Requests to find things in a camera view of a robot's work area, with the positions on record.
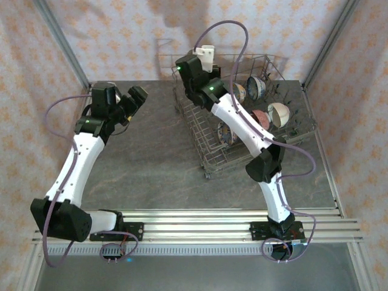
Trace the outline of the cream bowl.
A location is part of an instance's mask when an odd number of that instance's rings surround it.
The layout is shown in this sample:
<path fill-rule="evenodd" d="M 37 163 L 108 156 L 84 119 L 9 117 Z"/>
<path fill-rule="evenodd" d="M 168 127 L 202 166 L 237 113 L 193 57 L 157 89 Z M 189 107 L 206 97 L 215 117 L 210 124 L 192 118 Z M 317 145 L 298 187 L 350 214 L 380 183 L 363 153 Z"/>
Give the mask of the cream bowl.
<path fill-rule="evenodd" d="M 290 110 L 288 106 L 280 102 L 269 104 L 267 106 L 267 112 L 272 124 L 277 128 L 284 127 L 290 119 Z"/>

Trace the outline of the black electronics module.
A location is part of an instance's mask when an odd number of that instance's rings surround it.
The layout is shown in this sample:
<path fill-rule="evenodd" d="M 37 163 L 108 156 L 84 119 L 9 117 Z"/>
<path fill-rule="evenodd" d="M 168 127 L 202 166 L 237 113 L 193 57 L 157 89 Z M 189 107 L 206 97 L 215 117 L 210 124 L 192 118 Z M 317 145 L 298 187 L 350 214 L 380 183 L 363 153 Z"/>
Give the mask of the black electronics module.
<path fill-rule="evenodd" d="M 282 240 L 273 240 L 270 244 L 272 246 L 271 259 L 281 263 L 299 258 L 308 246 L 307 243 L 291 243 Z"/>

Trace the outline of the blue yellow patterned bowl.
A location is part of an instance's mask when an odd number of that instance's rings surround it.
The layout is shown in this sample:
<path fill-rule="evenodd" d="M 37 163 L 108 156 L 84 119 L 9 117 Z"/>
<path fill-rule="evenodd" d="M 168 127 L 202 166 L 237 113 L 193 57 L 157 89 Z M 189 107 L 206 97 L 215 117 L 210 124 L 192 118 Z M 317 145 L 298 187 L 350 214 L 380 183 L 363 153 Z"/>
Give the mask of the blue yellow patterned bowl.
<path fill-rule="evenodd" d="M 250 76 L 247 80 L 247 95 L 252 101 L 263 98 L 266 94 L 266 83 L 260 78 Z"/>
<path fill-rule="evenodd" d="M 234 82 L 232 85 L 232 89 L 233 89 L 233 94 L 235 98 L 240 104 L 242 104 L 247 94 L 245 88 L 241 84 Z"/>
<path fill-rule="evenodd" d="M 237 142 L 238 136 L 223 121 L 218 123 L 216 132 L 221 144 L 232 146 Z"/>

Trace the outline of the small black connector box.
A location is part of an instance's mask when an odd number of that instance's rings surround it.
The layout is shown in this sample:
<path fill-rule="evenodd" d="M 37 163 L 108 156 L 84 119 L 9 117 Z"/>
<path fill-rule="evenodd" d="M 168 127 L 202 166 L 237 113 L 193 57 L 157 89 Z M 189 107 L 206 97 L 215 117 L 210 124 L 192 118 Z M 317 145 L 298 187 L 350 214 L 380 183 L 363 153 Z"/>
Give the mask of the small black connector box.
<path fill-rule="evenodd" d="M 101 247 L 99 254 L 108 262 L 117 262 L 125 255 L 125 249 L 117 244 L 106 244 Z"/>

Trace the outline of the grey wire dish rack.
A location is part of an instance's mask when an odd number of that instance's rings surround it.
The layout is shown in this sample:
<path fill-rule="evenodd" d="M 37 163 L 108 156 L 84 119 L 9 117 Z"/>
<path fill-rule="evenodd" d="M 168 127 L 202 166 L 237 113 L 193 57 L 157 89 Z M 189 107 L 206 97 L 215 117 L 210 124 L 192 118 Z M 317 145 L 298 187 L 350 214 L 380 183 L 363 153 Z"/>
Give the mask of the grey wire dish rack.
<path fill-rule="evenodd" d="M 266 83 L 266 94 L 263 98 L 252 101 L 246 94 L 241 104 L 245 110 L 249 114 L 252 110 L 261 110 L 269 116 L 267 106 L 280 102 L 288 106 L 290 119 L 281 128 L 275 127 L 270 120 L 268 131 L 295 146 L 307 141 L 315 131 L 316 122 L 307 107 L 300 82 L 284 79 L 278 69 L 276 58 L 268 55 L 244 55 L 237 72 L 231 76 L 232 62 L 236 58 L 236 55 L 220 55 L 215 58 L 216 64 L 221 68 L 223 82 L 228 83 L 233 79 L 233 82 L 245 88 L 246 93 L 247 80 L 250 76 L 260 78 Z M 204 169 L 204 176 L 210 178 L 212 174 L 226 172 L 247 164 L 251 156 L 243 142 L 237 139 L 237 142 L 231 146 L 221 144 L 216 132 L 221 120 L 207 110 L 194 106 L 185 96 L 183 83 L 175 67 L 172 68 L 172 76 L 175 81 L 173 86 L 175 108 L 190 130 L 193 144 L 201 160 L 201 167 Z"/>

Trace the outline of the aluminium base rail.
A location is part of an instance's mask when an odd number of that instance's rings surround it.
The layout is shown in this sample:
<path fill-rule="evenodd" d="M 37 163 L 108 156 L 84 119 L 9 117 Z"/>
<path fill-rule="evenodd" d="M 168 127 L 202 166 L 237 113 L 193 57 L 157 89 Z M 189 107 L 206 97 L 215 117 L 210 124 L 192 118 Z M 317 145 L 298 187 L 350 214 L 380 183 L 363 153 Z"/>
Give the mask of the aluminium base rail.
<path fill-rule="evenodd" d="M 296 220 L 315 243 L 361 242 L 358 220 L 344 218 L 337 208 L 304 209 Z M 313 215 L 314 224 L 307 214 Z M 144 223 L 144 244 L 251 244 L 250 223 L 267 219 L 265 210 L 170 209 L 125 210 L 124 220 Z"/>

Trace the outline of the aluminium side rail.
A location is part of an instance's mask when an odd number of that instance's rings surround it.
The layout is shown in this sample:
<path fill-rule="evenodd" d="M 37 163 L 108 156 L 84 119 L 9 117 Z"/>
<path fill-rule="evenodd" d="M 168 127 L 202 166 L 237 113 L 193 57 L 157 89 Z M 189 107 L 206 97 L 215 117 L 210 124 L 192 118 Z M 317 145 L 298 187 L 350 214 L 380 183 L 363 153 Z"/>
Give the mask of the aluminium side rail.
<path fill-rule="evenodd" d="M 69 96 L 59 99 L 49 105 L 44 115 L 44 124 L 46 129 L 60 138 L 66 139 L 71 145 L 66 161 L 57 177 L 55 183 L 46 193 L 44 199 L 34 199 L 30 210 L 42 233 L 42 244 L 33 246 L 33 253 L 30 262 L 27 263 L 19 280 L 17 291 L 34 291 L 41 264 L 43 261 L 50 267 L 58 267 L 63 263 L 71 246 L 75 241 L 83 242 L 87 237 L 87 232 L 91 227 L 91 220 L 88 213 L 81 209 L 82 196 L 76 196 L 74 185 L 77 180 L 73 173 L 78 160 L 78 148 L 74 137 L 54 131 L 48 124 L 47 118 L 49 111 L 60 102 L 76 99 L 89 98 L 90 94 Z M 53 263 L 49 258 L 47 238 L 61 238 L 69 240 L 70 244 L 66 248 L 61 259 Z"/>
<path fill-rule="evenodd" d="M 372 270 L 372 265 L 367 254 L 366 234 L 361 229 L 361 220 L 354 217 L 353 215 L 348 215 L 346 213 L 344 203 L 341 200 L 334 174 L 331 169 L 327 153 L 324 149 L 323 140 L 318 129 L 315 130 L 315 137 L 321 157 L 323 159 L 323 164 L 328 177 L 330 189 L 334 197 L 336 208 L 339 210 L 341 219 L 353 221 L 357 226 L 356 236 L 352 238 L 351 242 L 347 243 L 347 249 L 349 251 L 352 267 L 355 271 L 357 285 L 360 287 L 360 291 L 379 291 L 378 283 L 376 281 L 374 272 Z"/>

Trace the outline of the aluminium frame post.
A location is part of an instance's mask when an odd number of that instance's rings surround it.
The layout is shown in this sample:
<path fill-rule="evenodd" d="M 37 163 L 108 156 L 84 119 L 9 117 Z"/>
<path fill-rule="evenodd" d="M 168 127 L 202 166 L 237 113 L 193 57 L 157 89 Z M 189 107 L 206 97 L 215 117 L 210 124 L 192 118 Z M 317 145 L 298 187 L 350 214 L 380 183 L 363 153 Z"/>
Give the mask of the aluminium frame post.
<path fill-rule="evenodd" d="M 85 72 L 83 71 L 76 55 L 74 54 L 74 51 L 72 50 L 67 38 L 65 37 L 65 34 L 62 28 L 59 25 L 57 18 L 51 11 L 47 1 L 32 0 L 32 2 L 34 3 L 35 7 L 38 9 L 38 12 L 40 12 L 43 20 L 47 24 L 48 29 L 50 30 L 56 43 L 59 45 L 59 48 L 63 52 L 66 60 L 70 64 L 71 68 L 73 69 L 73 72 L 75 73 L 78 81 L 85 89 L 88 89 L 90 82 L 86 77 Z"/>
<path fill-rule="evenodd" d="M 301 83 L 304 91 L 306 91 L 312 85 L 314 79 L 321 70 L 321 67 L 324 65 L 326 58 L 329 56 L 331 50 L 339 39 L 346 24 L 351 19 L 359 3 L 360 0 L 346 0 L 346 3 L 342 8 L 338 19 L 335 21 L 328 37 L 324 41 L 324 44 L 321 50 L 319 51 L 316 59 L 314 60 L 305 80 Z"/>

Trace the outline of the pink speckled bowl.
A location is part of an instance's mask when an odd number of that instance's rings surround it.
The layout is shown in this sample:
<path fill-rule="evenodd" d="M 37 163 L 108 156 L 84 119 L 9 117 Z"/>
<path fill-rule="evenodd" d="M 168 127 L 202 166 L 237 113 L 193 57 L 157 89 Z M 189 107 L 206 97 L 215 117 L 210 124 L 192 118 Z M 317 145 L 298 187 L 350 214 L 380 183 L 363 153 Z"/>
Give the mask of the pink speckled bowl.
<path fill-rule="evenodd" d="M 261 110 L 252 110 L 250 115 L 264 130 L 270 128 L 270 118 L 265 112 Z"/>

